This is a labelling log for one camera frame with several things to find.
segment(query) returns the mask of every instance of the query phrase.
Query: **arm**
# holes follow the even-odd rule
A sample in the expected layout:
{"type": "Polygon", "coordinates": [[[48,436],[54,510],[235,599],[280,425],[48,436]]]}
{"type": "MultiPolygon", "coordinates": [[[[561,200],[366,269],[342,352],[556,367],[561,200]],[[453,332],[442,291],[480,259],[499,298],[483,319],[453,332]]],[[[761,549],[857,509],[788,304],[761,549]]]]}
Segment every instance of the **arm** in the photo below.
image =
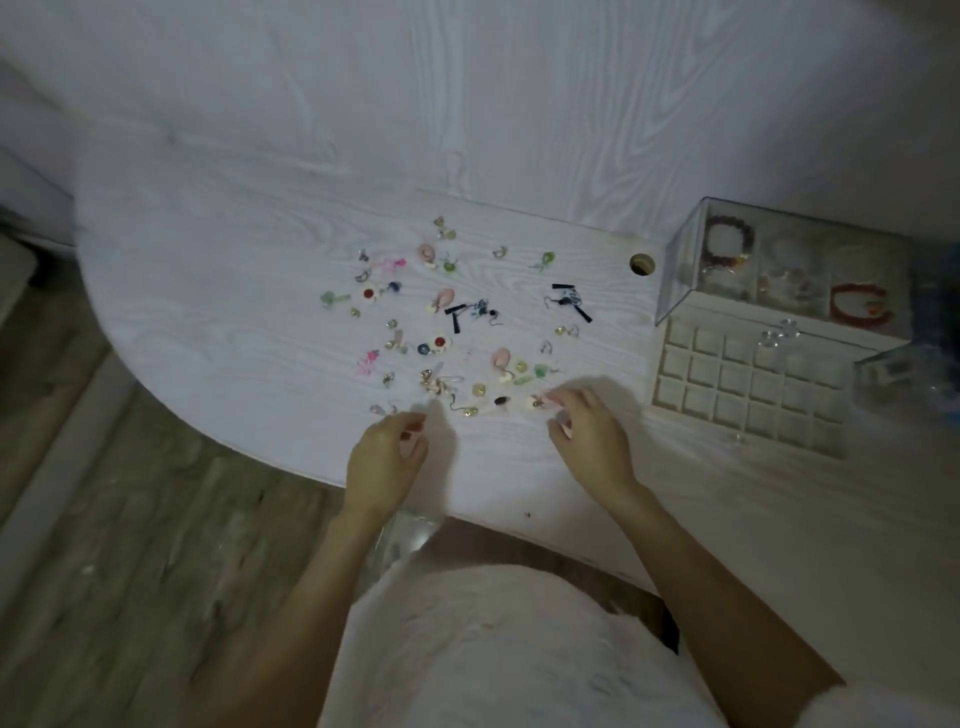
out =
{"type": "Polygon", "coordinates": [[[313,728],[356,589],[380,529],[410,492],[426,458],[420,436],[408,457],[400,440],[423,428],[424,415],[401,413],[371,426],[350,454],[344,507],[317,554],[254,650],[249,672],[211,728],[313,728]]]}
{"type": "Polygon", "coordinates": [[[730,725],[787,728],[815,696],[844,684],[636,482],[626,433],[595,394],[562,389],[550,399],[571,433],[551,422],[550,439],[634,545],[730,725]]]}

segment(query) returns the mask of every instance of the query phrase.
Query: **right hand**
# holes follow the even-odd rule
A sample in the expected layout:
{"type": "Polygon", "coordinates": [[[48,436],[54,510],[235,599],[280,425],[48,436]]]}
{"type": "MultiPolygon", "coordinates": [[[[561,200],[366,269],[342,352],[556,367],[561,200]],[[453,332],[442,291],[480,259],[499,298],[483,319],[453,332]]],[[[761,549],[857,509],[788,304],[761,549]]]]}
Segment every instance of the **right hand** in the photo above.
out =
{"type": "Polygon", "coordinates": [[[555,389],[546,398],[566,410],[570,430],[567,436],[561,424],[551,420],[547,423],[550,440],[594,500],[613,514],[642,492],[634,476],[627,433],[593,390],[555,389]]]}

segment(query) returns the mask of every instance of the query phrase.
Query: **finger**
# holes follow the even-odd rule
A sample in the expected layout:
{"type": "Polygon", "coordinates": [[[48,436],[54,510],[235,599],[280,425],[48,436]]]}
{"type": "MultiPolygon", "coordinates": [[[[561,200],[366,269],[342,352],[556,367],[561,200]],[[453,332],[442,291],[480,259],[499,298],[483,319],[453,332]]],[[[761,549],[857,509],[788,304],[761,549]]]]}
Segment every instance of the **finger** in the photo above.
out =
{"type": "Polygon", "coordinates": [[[546,428],[550,433],[550,442],[553,443],[553,447],[557,449],[557,452],[563,455],[567,443],[570,442],[570,438],[566,436],[564,429],[560,427],[560,423],[558,423],[556,420],[550,420],[547,422],[546,428]]]}
{"type": "Polygon", "coordinates": [[[596,392],[594,392],[590,387],[584,387],[580,390],[584,395],[584,400],[587,401],[591,407],[602,407],[604,406],[603,400],[597,397],[596,392]]]}
{"type": "Polygon", "coordinates": [[[426,420],[426,415],[423,412],[397,412],[395,415],[386,418],[383,425],[389,429],[402,432],[405,429],[410,429],[411,425],[422,425],[424,420],[426,420]]]}
{"type": "Polygon", "coordinates": [[[423,467],[423,461],[426,460],[426,455],[430,451],[430,441],[425,437],[419,437],[417,443],[414,445],[414,448],[410,451],[410,454],[407,455],[407,467],[410,468],[414,473],[419,473],[420,468],[423,467]]]}
{"type": "Polygon", "coordinates": [[[554,401],[575,417],[579,412],[586,412],[589,409],[583,393],[579,389],[552,389],[544,395],[548,400],[554,401]]]}

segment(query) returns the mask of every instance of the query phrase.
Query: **bracelet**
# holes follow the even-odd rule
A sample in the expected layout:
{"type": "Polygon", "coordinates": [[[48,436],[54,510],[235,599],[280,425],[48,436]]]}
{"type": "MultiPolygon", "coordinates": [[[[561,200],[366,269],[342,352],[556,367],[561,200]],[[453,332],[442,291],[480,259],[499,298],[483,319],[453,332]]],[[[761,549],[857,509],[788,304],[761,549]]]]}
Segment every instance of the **bracelet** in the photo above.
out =
{"type": "MultiPolygon", "coordinates": [[[[876,285],[876,283],[840,283],[830,288],[831,319],[836,319],[852,327],[875,328],[890,322],[894,317],[893,311],[883,311],[883,313],[878,316],[852,316],[837,307],[835,299],[838,293],[872,293],[879,299],[885,299],[887,297],[887,289],[881,288],[876,285]]],[[[877,305],[877,312],[879,312],[879,310],[882,310],[883,302],[877,302],[877,305]]]]}
{"type": "Polygon", "coordinates": [[[736,268],[754,251],[755,238],[754,229],[747,225],[746,221],[732,215],[713,215],[707,218],[707,226],[704,230],[704,252],[701,255],[701,260],[706,268],[736,268]],[[710,251],[710,248],[707,247],[707,240],[710,236],[710,230],[716,225],[726,225],[736,228],[740,232],[740,237],[743,240],[740,255],[715,255],[710,251]]]}

